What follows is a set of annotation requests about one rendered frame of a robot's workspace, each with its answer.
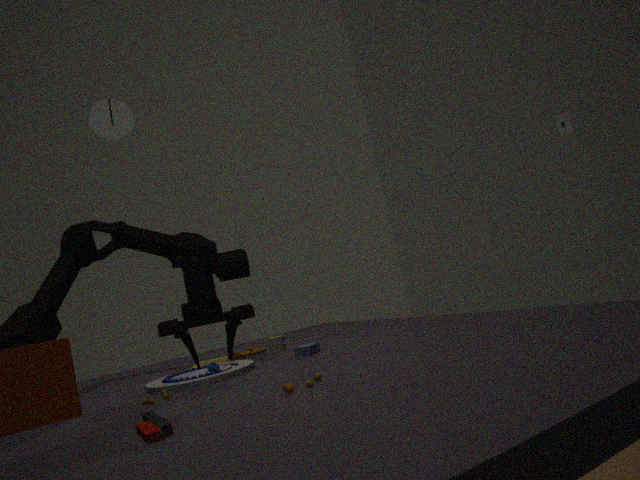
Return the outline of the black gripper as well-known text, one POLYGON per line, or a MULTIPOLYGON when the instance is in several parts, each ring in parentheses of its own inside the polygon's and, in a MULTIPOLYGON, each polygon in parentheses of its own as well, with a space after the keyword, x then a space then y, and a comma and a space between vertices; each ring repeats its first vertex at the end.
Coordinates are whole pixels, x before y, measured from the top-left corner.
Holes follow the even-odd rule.
POLYGON ((254 318, 253 307, 248 305, 238 306, 231 308, 230 312, 221 312, 219 310, 217 294, 215 284, 205 284, 187 288, 187 300, 190 311, 191 319, 178 322, 178 319, 160 322, 158 325, 159 336, 174 335, 175 339, 181 339, 185 346, 189 349, 192 357, 194 358, 198 367, 200 367, 199 358, 195 350, 189 328, 211 324, 226 320, 226 333, 227 333, 227 348, 229 360, 232 360, 234 340, 237 332, 238 325, 242 324, 242 321, 249 318, 254 318), (215 314, 217 317, 209 318, 209 315, 215 314), (203 320, 195 321, 197 317, 202 317, 203 320), (208 321, 209 320, 209 321, 208 321), (200 322, 200 323, 199 323, 200 322))

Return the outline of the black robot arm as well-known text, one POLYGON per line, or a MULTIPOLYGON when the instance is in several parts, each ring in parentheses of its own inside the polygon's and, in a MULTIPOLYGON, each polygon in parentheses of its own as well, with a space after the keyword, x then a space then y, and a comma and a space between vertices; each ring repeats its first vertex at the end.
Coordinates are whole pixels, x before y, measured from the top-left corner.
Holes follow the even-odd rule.
POLYGON ((164 234, 124 221, 96 220, 71 225, 60 241, 60 256, 35 294, 0 326, 0 351, 56 340, 62 329, 56 312, 81 268, 106 259, 115 250, 129 248, 169 259, 181 268, 185 289, 250 276, 246 251, 218 253, 215 242, 197 233, 164 234), (97 250, 92 231, 110 233, 111 241, 97 250))

